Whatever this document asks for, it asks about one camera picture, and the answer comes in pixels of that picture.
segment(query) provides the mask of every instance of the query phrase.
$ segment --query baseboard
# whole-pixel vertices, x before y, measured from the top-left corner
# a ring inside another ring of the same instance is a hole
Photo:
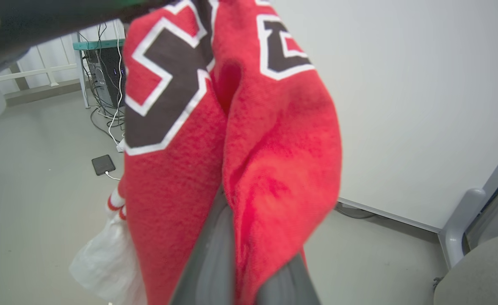
[[[54,87],[46,85],[5,94],[6,106],[17,106],[75,91],[81,91],[79,79],[61,81]]]
[[[416,222],[414,220],[411,220],[411,219],[408,219],[408,218],[405,218],[405,217],[401,217],[401,216],[397,216],[397,215],[394,215],[394,214],[390,214],[388,212],[381,211],[381,210],[378,210],[376,208],[363,205],[361,203],[350,201],[349,199],[344,199],[342,197],[339,197],[338,198],[338,202],[343,203],[343,204],[348,205],[348,206],[351,206],[351,207],[359,208],[360,210],[372,212],[373,214],[377,214],[377,215],[380,215],[380,216],[383,216],[383,217],[386,217],[386,218],[390,218],[390,219],[396,220],[398,222],[403,222],[404,224],[408,224],[408,225],[411,225],[411,226],[414,226],[414,227],[418,227],[418,228],[421,228],[423,230],[429,230],[430,232],[434,232],[434,233],[437,233],[437,234],[439,234],[441,232],[440,228],[429,226],[429,225],[423,224],[421,222]]]

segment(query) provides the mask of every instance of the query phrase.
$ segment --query power cord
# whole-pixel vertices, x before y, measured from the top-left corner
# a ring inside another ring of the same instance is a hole
[[[340,212],[341,214],[347,216],[347,217],[350,217],[350,218],[354,218],[354,219],[367,219],[367,218],[371,218],[373,216],[377,216],[377,214],[374,214],[372,212],[368,212],[368,211],[364,211],[366,213],[369,213],[370,215],[366,215],[366,216],[356,216],[356,215],[352,215],[352,214],[349,214],[349,213],[346,213],[344,212],[341,208],[340,208],[340,205],[341,203],[338,202],[338,204],[336,205],[336,207],[334,208],[334,210]]]
[[[117,109],[115,111],[115,114],[113,114],[113,118],[112,118],[112,122],[110,123],[110,125],[108,126],[108,133],[110,134],[110,136],[112,137],[113,141],[115,142],[115,145],[119,145],[118,141],[115,140],[115,138],[113,137],[112,133],[111,133],[111,128],[112,128],[112,124],[113,122],[115,121],[115,116],[117,116],[117,114],[119,113],[119,106],[121,105],[121,100],[123,99],[123,92],[121,92],[121,79],[123,78],[123,73],[121,73],[121,60],[123,60],[122,56],[121,56],[121,50],[119,48],[119,36],[120,36],[120,33],[119,33],[119,29],[117,29],[117,20],[114,21],[114,30],[116,32],[116,36],[117,36],[117,52],[119,53],[119,100],[117,101]]]
[[[108,28],[108,25],[106,23],[104,23],[104,29],[102,29],[101,31],[101,27],[102,27],[102,24],[99,24],[98,25],[98,43],[97,43],[97,46],[94,48],[94,50],[96,50],[98,48],[98,46],[100,45],[100,41],[102,40],[102,35],[104,34],[104,32],[106,31],[106,29]],[[89,40],[84,36],[82,35],[81,33],[78,32],[78,35],[80,35],[85,41],[89,42]],[[120,50],[119,50],[119,35],[117,35],[118,37],[118,53],[121,53]],[[102,61],[102,58],[100,57],[100,51],[102,49],[98,50],[98,58],[99,60],[102,62],[102,64],[104,64],[104,62]],[[83,56],[82,59],[86,59],[86,60],[89,60],[87,56]],[[92,124],[95,126],[95,128],[97,128],[98,130],[102,131],[103,133],[105,133],[108,137],[111,137],[115,142],[116,142],[116,145],[117,145],[117,139],[115,139],[115,137],[112,136],[111,134],[111,128],[115,128],[115,127],[119,127],[121,129],[121,131],[124,131],[123,129],[123,125],[125,124],[125,113],[123,111],[121,111],[119,109],[119,103],[118,103],[118,106],[117,108],[114,108],[113,106],[110,106],[108,103],[104,102],[104,100],[102,100],[99,96],[98,96],[98,86],[96,85],[95,82],[92,81],[92,77],[90,76],[90,71],[88,71],[85,66],[83,66],[84,68],[84,71],[85,71],[85,74],[87,75],[88,77],[88,80],[89,80],[89,84],[91,85],[91,93],[93,94],[93,97],[94,99],[97,101],[97,104],[95,105],[96,109],[94,109],[92,112],[91,112],[91,122]],[[119,89],[112,81],[112,84],[113,86],[116,88],[116,89]],[[115,109],[116,112],[115,114],[120,114],[120,115],[115,115],[112,114],[111,112],[109,112],[107,109],[108,108],[111,108],[111,109]],[[94,120],[93,120],[93,115],[95,114],[95,112],[101,116],[104,116],[105,118],[107,119],[111,119],[111,122],[108,121],[106,122],[106,126],[108,127],[108,130],[104,130],[102,129],[101,127],[99,127],[96,123],[94,123]]]
[[[110,172],[108,172],[108,171],[106,171],[106,176],[108,176],[108,177],[110,177],[110,178],[112,178],[114,180],[117,180],[117,181],[121,180],[121,179],[114,178],[114,177],[110,176]]]

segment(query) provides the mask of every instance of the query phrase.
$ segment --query white charging cable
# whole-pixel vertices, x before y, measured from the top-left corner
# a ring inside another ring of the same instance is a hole
[[[121,78],[123,78],[123,73],[121,73],[121,50],[119,48],[119,29],[117,29],[117,20],[113,21],[115,33],[117,36],[117,52],[119,53],[119,100],[117,101],[117,109],[115,110],[115,114],[113,114],[112,122],[110,123],[110,126],[108,127],[108,133],[110,134],[110,137],[112,137],[113,141],[115,142],[115,145],[119,145],[117,143],[117,140],[112,135],[111,128],[113,125],[113,122],[115,121],[115,116],[119,113],[119,105],[121,104],[121,100],[123,99],[123,91],[121,90]]]
[[[110,176],[110,172],[108,172],[108,171],[106,171],[106,176],[108,176],[108,177],[110,177],[110,178],[112,178],[114,180],[117,180],[117,181],[121,180],[121,179],[114,178],[114,177]]]

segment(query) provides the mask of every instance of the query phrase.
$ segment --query computer tower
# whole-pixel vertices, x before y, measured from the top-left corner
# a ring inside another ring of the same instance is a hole
[[[121,91],[125,92],[125,64],[121,60],[121,70],[119,70],[119,52],[115,48],[102,48],[96,50],[85,50],[85,56],[89,64],[89,72],[92,75],[91,88],[101,102],[117,108],[119,101],[119,77],[121,77]],[[119,106],[125,106],[125,94]]]

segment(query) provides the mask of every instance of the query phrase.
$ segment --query white plastic bag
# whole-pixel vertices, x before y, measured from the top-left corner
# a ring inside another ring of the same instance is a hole
[[[106,207],[106,227],[76,255],[69,267],[85,289],[114,305],[147,305],[146,290],[117,189]]]

